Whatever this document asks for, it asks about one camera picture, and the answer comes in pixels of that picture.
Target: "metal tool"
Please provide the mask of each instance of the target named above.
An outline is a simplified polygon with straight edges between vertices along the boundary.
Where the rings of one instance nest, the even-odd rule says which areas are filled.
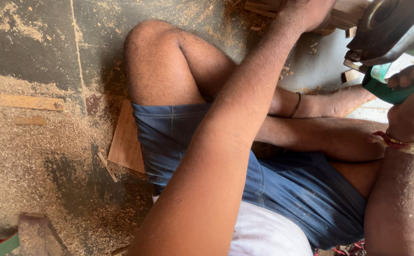
[[[403,103],[414,93],[414,83],[392,89],[385,76],[403,53],[414,56],[414,0],[372,2],[348,48],[344,64],[365,74],[363,87],[388,103]]]

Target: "man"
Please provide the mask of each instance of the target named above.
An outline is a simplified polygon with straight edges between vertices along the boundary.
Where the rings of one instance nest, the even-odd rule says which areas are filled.
[[[414,255],[414,154],[368,143],[384,124],[340,118],[374,97],[276,88],[296,40],[334,4],[288,0],[239,66],[162,21],[130,32],[130,95],[157,201],[129,255],[308,256],[364,236],[369,255]],[[389,86],[411,78],[404,70]],[[389,123],[390,137],[414,142],[414,94]],[[258,160],[254,140],[290,152]]]

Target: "white shirt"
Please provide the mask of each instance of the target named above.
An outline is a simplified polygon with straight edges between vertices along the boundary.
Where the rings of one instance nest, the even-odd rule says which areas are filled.
[[[312,256],[306,235],[290,219],[242,201],[229,256],[282,255]]]

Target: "denim shorts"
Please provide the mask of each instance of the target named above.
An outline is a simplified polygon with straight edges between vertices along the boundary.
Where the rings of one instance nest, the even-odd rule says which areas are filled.
[[[145,172],[159,195],[211,104],[132,107]],[[257,159],[250,151],[242,201],[292,220],[304,231],[313,251],[364,237],[366,200],[322,153],[286,151]]]

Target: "dusty floor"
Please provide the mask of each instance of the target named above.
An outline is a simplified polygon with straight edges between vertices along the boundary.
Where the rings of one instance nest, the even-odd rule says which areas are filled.
[[[167,20],[239,62],[262,33],[250,27],[269,22],[244,11],[244,2],[0,0],[0,93],[65,100],[62,112],[0,107],[0,236],[16,230],[19,214],[40,212],[72,255],[110,255],[129,245],[152,205],[152,186],[110,163],[119,179],[113,183],[95,156],[107,155],[128,97],[124,38],[142,20]],[[339,30],[303,35],[288,60],[294,75],[280,86],[309,93],[341,87],[348,41]],[[48,124],[15,125],[16,116]]]

